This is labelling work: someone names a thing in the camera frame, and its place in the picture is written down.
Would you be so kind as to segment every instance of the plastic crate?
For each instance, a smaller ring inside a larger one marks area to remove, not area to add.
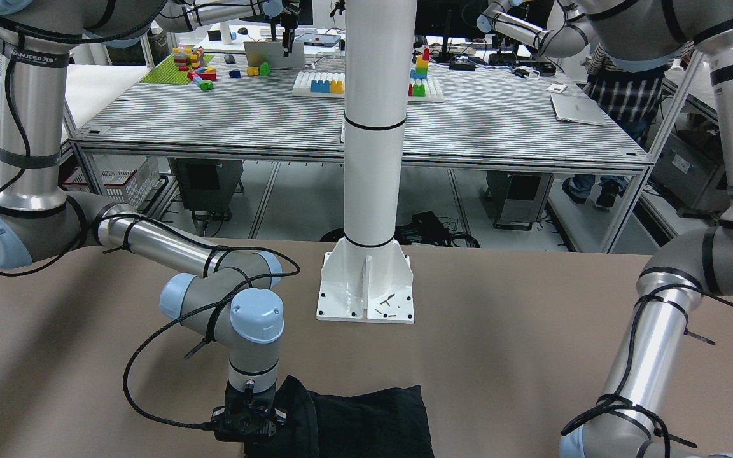
[[[107,197],[134,207],[140,207],[160,179],[160,168],[155,157],[95,156],[94,160],[101,171]],[[84,171],[77,167],[62,186],[69,191],[90,192]]]

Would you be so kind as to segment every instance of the laptop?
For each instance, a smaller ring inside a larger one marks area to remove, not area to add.
[[[607,115],[593,99],[552,94],[550,101],[553,102],[553,110],[559,121],[607,125]]]
[[[305,44],[293,43],[293,52],[284,56],[282,41],[245,41],[245,55],[248,66],[258,67],[265,62],[271,69],[303,69],[305,67]]]

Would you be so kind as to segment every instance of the folded black fabric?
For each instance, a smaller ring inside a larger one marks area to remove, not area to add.
[[[248,458],[434,458],[420,386],[346,398],[308,391],[288,376],[274,400],[287,426]]]

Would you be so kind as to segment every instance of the green lego brick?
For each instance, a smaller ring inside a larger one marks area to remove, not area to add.
[[[207,65],[213,59],[213,54],[206,54],[203,57]],[[174,56],[170,55],[154,67],[148,75],[143,76],[140,82],[151,84],[189,84],[192,81],[188,79],[188,72],[181,72],[177,69],[174,65]]]

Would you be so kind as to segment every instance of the shoe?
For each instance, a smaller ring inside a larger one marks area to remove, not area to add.
[[[616,195],[620,194],[620,186],[616,183],[605,183],[601,188],[601,194],[596,199],[596,207],[611,209],[616,203]]]
[[[578,195],[573,194],[573,191],[570,190],[570,180],[572,180],[572,177],[564,180],[564,183],[562,183],[562,191],[568,195],[574,204],[585,205],[585,203],[587,203],[587,197],[579,197]]]

